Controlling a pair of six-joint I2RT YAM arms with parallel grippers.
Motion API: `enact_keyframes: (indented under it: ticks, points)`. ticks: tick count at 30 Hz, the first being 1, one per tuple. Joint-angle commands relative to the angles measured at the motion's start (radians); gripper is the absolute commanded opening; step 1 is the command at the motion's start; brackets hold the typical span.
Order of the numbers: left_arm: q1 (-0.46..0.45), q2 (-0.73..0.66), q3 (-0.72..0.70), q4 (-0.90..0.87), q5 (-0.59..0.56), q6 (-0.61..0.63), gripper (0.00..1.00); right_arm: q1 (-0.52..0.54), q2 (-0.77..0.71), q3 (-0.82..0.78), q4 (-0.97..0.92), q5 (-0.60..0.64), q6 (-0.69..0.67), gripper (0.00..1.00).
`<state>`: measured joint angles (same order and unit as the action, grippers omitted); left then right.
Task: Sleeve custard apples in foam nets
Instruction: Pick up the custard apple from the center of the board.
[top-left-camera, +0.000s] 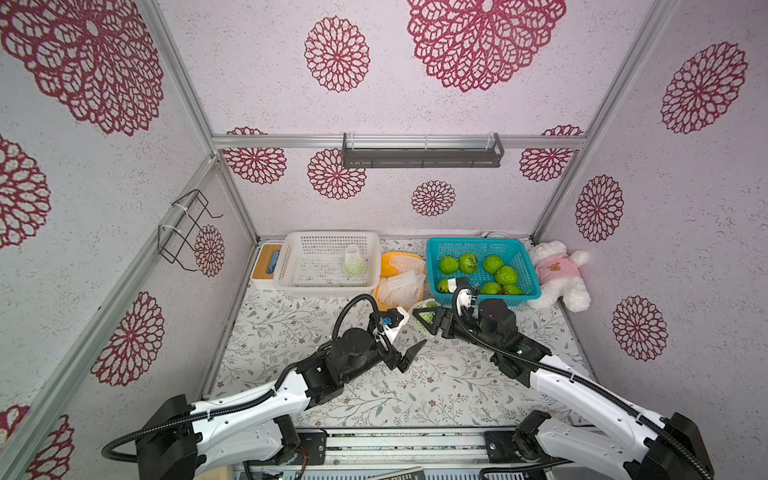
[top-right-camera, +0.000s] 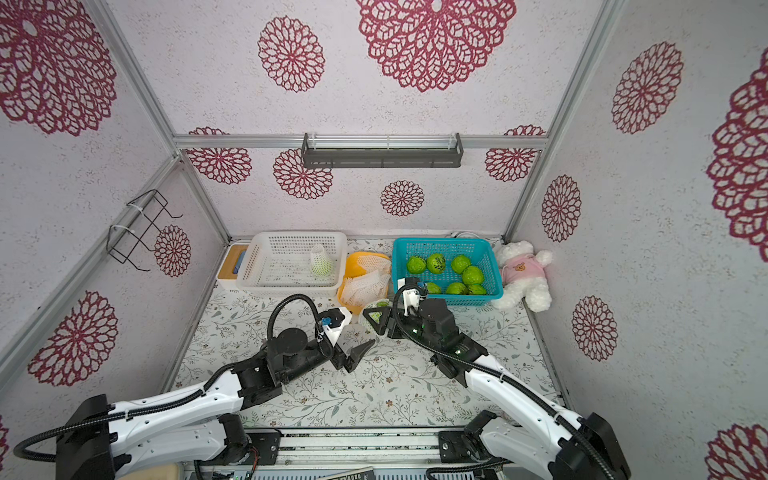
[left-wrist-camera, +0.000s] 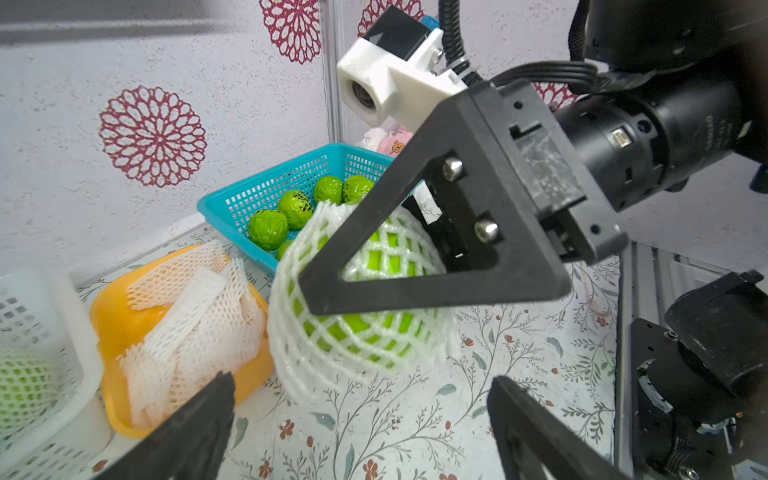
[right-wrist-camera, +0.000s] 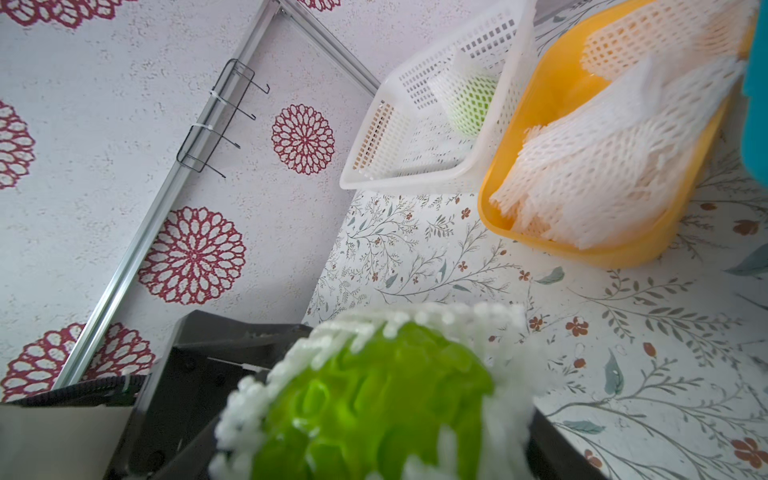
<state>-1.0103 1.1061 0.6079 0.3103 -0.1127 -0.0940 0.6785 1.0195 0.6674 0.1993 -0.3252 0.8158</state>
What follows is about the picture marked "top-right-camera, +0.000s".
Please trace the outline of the white foam net sleeve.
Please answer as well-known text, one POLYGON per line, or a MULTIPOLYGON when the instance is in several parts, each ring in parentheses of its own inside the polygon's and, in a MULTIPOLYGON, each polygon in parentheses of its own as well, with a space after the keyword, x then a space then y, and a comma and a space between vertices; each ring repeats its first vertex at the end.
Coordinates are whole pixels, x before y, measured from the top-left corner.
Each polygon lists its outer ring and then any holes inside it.
POLYGON ((391 302, 388 299, 380 299, 368 304, 361 312, 361 318, 374 330, 381 333, 387 328, 391 311, 391 302))
POLYGON ((319 278, 329 277, 334 273, 334 261, 322 244, 315 244, 310 250, 310 269, 319 278))

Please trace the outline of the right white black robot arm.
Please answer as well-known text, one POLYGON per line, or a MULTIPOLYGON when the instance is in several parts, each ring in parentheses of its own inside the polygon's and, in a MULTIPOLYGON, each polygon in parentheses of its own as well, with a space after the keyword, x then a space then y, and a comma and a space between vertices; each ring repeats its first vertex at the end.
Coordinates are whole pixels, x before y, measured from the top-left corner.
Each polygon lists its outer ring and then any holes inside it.
POLYGON ((525 384, 462 332, 446 301, 429 297, 424 286, 404 286, 392 305, 367 308, 363 316, 378 335, 406 338, 430 352, 444 376, 504 412, 484 411, 464 430, 469 456, 488 457, 482 468, 512 463, 541 479, 630 478, 607 420, 582 416, 525 384))

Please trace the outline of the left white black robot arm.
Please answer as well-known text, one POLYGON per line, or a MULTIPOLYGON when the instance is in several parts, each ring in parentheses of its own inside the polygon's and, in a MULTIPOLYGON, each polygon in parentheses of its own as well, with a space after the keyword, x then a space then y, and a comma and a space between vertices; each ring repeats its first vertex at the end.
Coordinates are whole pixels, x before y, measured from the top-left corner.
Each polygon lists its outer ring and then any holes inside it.
POLYGON ((58 479, 118 479, 184 461, 233 463, 251 447, 240 412, 280 396, 325 363, 348 373, 357 368, 375 343, 344 350, 339 339, 351 320, 344 307, 319 311, 309 296, 292 294, 270 314, 266 340, 253 356, 165 394, 116 403, 91 397, 65 425, 20 441, 13 453, 54 464, 58 479))

